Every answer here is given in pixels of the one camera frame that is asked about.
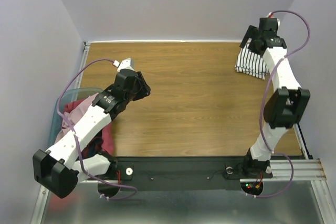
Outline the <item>black white striped tank top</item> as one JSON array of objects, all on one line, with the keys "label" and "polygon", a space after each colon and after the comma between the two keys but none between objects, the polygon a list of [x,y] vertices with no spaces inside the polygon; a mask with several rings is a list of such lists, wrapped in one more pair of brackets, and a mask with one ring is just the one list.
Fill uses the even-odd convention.
[{"label": "black white striped tank top", "polygon": [[259,54],[253,53],[248,47],[249,43],[240,49],[235,63],[236,72],[265,80],[268,72],[266,63]]}]

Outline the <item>pink tank top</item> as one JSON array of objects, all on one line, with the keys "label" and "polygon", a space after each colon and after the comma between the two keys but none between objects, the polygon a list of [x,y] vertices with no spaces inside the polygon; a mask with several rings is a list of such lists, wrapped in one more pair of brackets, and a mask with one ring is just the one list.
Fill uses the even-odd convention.
[{"label": "pink tank top", "polygon": [[[93,100],[97,96],[97,93],[88,96],[85,99],[80,99],[74,102],[67,103],[64,108],[63,115],[68,119],[70,124],[74,126],[86,113],[88,107],[92,105]],[[61,130],[57,134],[55,139],[55,143],[61,140],[65,134],[67,134],[70,130],[67,122],[62,120]]]}]

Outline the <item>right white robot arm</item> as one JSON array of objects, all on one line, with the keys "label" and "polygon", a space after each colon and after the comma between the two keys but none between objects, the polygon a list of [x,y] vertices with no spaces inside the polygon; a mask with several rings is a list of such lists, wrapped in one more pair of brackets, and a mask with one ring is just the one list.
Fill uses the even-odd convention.
[{"label": "right white robot arm", "polygon": [[242,173],[248,177],[271,174],[270,159],[279,140],[303,116],[310,91],[296,80],[288,61],[285,40],[278,36],[279,20],[269,15],[259,26],[249,26],[241,48],[261,56],[270,73],[267,87],[273,87],[269,99],[263,98],[259,116],[260,135],[247,151]]}]

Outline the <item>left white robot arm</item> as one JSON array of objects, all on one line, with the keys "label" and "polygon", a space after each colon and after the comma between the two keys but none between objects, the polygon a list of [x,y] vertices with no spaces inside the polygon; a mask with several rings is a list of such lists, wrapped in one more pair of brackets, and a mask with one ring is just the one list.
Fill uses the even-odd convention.
[{"label": "left white robot arm", "polygon": [[83,159],[82,148],[108,124],[110,124],[131,101],[150,95],[143,74],[132,69],[118,71],[115,81],[98,93],[70,131],[46,151],[37,150],[33,155],[34,179],[59,198],[67,197],[77,184],[88,178],[113,178],[117,166],[106,153]]}]

